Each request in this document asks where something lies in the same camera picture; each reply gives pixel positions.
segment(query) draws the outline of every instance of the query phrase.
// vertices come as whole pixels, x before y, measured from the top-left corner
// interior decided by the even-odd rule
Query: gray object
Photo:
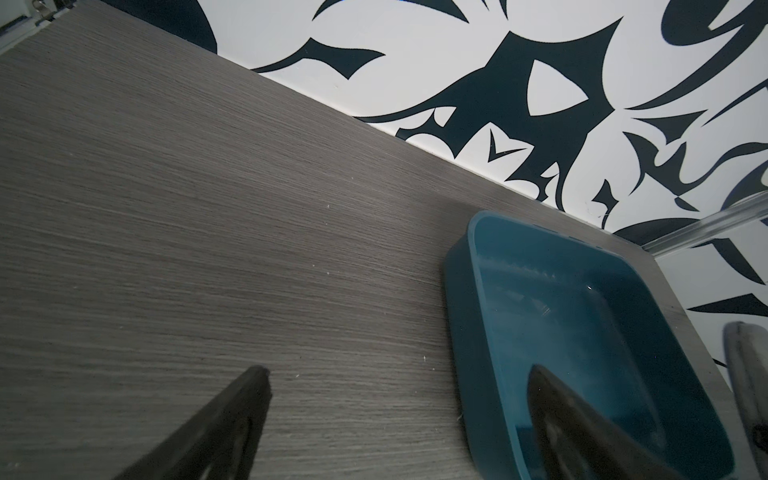
[[[254,478],[477,478],[439,264],[484,208],[626,258],[752,462],[640,247],[101,2],[0,84],[0,478],[110,478],[255,362]]]
[[[733,322],[723,331],[725,357],[757,468],[768,479],[768,330]]]

